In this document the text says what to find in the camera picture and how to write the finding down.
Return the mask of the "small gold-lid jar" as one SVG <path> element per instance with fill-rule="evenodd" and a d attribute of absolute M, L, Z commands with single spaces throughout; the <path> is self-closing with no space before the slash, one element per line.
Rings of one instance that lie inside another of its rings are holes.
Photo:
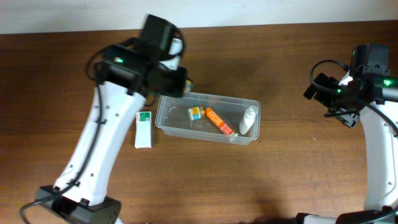
<path fill-rule="evenodd" d="M 189 108 L 187 111 L 188 111 L 188 117 L 190 118 L 191 121 L 202 119 L 202 117 L 205 116 L 205 109 L 202 106 Z"/>

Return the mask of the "white green medicine box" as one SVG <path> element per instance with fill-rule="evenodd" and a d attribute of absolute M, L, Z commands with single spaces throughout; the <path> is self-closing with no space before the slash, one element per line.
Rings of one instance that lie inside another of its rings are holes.
<path fill-rule="evenodd" d="M 135 148 L 152 147 L 152 113 L 141 111 L 136 113 L 136 138 Z"/>

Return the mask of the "orange tablet tube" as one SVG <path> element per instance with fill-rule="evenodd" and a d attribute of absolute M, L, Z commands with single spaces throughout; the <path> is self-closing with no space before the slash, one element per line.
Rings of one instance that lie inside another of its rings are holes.
<path fill-rule="evenodd" d="M 205 109 L 205 115 L 224 135 L 231 137 L 238 135 L 210 107 Z"/>

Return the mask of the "white spray bottle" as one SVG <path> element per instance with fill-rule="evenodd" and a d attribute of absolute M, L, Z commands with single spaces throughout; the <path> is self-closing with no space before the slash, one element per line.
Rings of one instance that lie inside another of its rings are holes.
<path fill-rule="evenodd" d="M 258 115 L 259 108 L 255 106 L 250 106 L 244 113 L 240 124 L 239 124 L 239 132 L 242 135 L 245 135 L 252 125 L 254 124 L 256 117 Z"/>

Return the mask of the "dark bottle white cap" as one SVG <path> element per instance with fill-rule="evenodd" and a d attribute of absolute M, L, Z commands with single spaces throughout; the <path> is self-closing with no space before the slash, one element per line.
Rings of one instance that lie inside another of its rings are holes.
<path fill-rule="evenodd" d="M 193 89 L 193 86 L 194 86 L 194 83 L 190 79 L 186 79 L 185 80 L 185 87 L 184 87 L 183 92 L 185 94 L 190 93 L 192 91 L 192 89 Z"/>

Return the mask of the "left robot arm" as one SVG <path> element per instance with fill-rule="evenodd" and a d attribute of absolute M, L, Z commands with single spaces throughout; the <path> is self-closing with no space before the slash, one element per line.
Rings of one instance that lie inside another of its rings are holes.
<path fill-rule="evenodd" d="M 113 165 L 147 97 L 180 98 L 189 91 L 179 66 L 185 42 L 155 44 L 135 38 L 109 45 L 87 62 L 93 72 L 93 104 L 75 151 L 53 185 L 41 186 L 34 205 L 68 223 L 119 223 L 121 202 L 108 196 Z"/>

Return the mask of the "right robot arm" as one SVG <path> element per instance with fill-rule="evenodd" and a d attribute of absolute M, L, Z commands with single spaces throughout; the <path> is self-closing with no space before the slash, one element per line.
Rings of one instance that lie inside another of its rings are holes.
<path fill-rule="evenodd" d="M 397 79 L 376 73 L 319 74 L 305 92 L 347 126 L 361 122 L 366 140 L 367 193 L 362 211 L 336 218 L 297 215 L 298 223 L 397 223 Z"/>

